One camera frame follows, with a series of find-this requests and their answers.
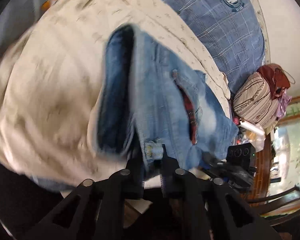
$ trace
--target blue plaid pillow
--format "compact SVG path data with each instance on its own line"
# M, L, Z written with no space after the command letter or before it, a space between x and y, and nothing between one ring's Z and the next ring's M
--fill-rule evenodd
M264 39L250 0L163 0L205 45L235 94L264 57Z

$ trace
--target denim jeans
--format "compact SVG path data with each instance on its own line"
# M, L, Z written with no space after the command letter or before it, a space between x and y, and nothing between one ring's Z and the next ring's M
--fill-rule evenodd
M206 85L205 74L134 25L120 26L108 41L100 96L95 151L128 158L136 133L148 172L162 158L162 144L189 170L205 153L224 159L238 131Z

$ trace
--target metal screw head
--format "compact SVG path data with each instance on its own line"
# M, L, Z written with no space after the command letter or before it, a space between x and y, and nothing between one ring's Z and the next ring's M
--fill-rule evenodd
M214 178L213 183L216 185L222 185L224 183L224 181L221 178Z
M129 175L130 174L130 170L129 169L123 169L123 170L120 171L120 174L124 175L124 176Z
M82 184L85 186L85 187L90 187L92 184L93 184L93 180L92 179L85 179Z
M174 172L178 175L184 175L186 173L186 171L182 168L178 168Z

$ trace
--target blue denim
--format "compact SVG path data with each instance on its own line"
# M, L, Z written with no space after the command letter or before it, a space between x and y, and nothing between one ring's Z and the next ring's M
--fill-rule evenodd
M257 71L264 39L250 0L163 0L210 52L235 94Z
M96 152L127 158L136 133L148 172L162 158L162 144L186 170L198 166L205 153L226 157L238 129L206 85L205 74L191 69L147 33L134 25L115 30L106 46L105 73ZM194 108L195 144L178 87Z
M75 189L74 186L62 182L58 182L52 179L38 178L37 176L30 176L29 179L31 179L34 183L36 183L40 187L45 188L46 190L49 190L51 192L60 192L60 191Z

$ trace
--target wooden chair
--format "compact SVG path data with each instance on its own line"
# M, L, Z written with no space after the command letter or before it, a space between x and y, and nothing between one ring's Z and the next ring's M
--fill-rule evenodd
M271 211L277 210L278 208L286 206L288 204L297 202L299 200L300 200L300 185L296 184L293 188L291 188L287 191L284 191L280 194L269 196L269 197L264 197L264 198L250 199L250 200L247 200L247 202L249 204L267 202L267 203L259 204L258 206L253 207L253 209L259 215L264 215ZM284 223L288 220L291 220L299 215L300 215L300 209L295 211L292 214L288 214L288 215L285 215L280 218L269 219L269 222L270 222L271 226L275 226L275 225Z

